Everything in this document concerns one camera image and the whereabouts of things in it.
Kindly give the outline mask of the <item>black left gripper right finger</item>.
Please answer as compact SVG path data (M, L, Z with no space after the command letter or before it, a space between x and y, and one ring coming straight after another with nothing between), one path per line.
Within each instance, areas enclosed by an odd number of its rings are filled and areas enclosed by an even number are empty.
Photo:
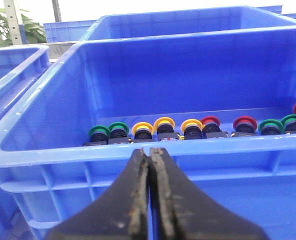
M158 240L265 240L258 225L226 209L178 167L165 148L150 149L153 227Z

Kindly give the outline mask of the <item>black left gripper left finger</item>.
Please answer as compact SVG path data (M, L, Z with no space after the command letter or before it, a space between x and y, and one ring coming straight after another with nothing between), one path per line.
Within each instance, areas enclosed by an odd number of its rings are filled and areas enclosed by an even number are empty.
M133 151L108 189L85 209L52 228L48 240L148 239L149 161Z

